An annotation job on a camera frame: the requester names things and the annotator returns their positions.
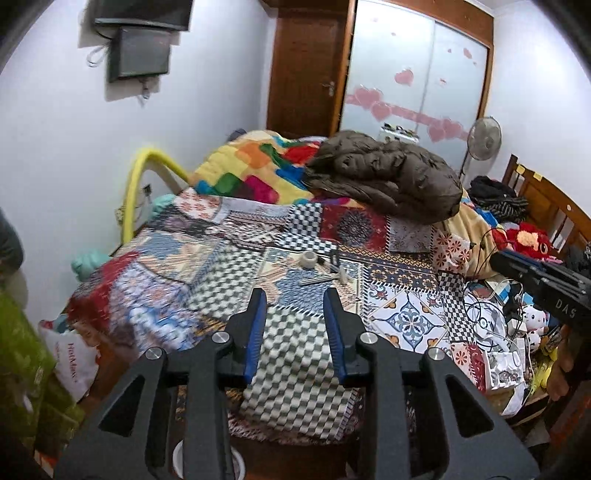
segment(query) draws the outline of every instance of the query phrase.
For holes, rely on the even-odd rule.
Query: wooden door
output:
[[[286,138],[329,136],[346,17],[280,11],[267,128]]]

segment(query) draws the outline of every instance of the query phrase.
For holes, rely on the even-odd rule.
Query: red stuffed animal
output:
[[[550,256],[550,239],[546,232],[526,222],[519,224],[519,230],[507,230],[507,240],[520,254],[537,260]]]

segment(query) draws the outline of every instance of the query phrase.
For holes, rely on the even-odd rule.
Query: tools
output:
[[[312,268],[314,268],[316,266],[317,263],[318,263],[318,255],[316,255],[314,252],[309,251],[309,252],[302,253],[302,255],[300,257],[300,265],[302,268],[305,268],[307,270],[311,270]]]
[[[319,258],[314,252],[304,252],[300,257],[300,265],[302,268],[312,269],[317,263],[323,265],[325,260]],[[320,275],[318,277],[300,280],[300,287],[316,285],[318,283],[325,283],[333,280],[340,280],[343,285],[353,281],[353,279],[347,274],[347,271],[340,266],[339,251],[337,249],[330,252],[330,271],[334,274]]]
[[[351,277],[347,274],[347,271],[343,267],[338,268],[337,271],[338,273],[335,273],[333,275],[321,275],[319,277],[300,280],[300,287],[316,285],[318,283],[325,283],[333,280],[340,280],[340,282],[343,285],[346,285],[348,282],[352,281]]]

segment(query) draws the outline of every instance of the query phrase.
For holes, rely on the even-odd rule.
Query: checkered fabric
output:
[[[291,207],[287,231],[300,235],[318,236],[322,223],[322,204],[305,203]]]
[[[258,370],[241,405],[246,418],[340,440],[358,395],[334,376],[321,316],[269,308]]]
[[[287,250],[294,252],[306,252],[312,250],[318,255],[328,255],[331,250],[337,249],[337,244],[328,240],[322,240],[317,236],[297,235],[296,233],[279,233],[275,243]]]
[[[447,325],[449,327],[449,341],[474,342],[472,322],[466,316],[464,309],[464,276],[439,272],[439,289],[443,301]]]
[[[195,286],[187,306],[221,320],[241,312],[261,262],[261,252],[228,246]]]

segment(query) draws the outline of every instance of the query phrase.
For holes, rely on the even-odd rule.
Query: mandala pattern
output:
[[[349,247],[384,252],[387,242],[386,217],[371,210],[325,205],[320,237]]]
[[[425,293],[399,291],[369,315],[376,331],[399,348],[423,353],[437,345],[448,348],[443,308],[429,307]]]
[[[392,315],[388,323],[402,333],[406,341],[413,347],[413,350],[421,343],[423,336],[433,330],[434,327],[410,301],[398,313]]]

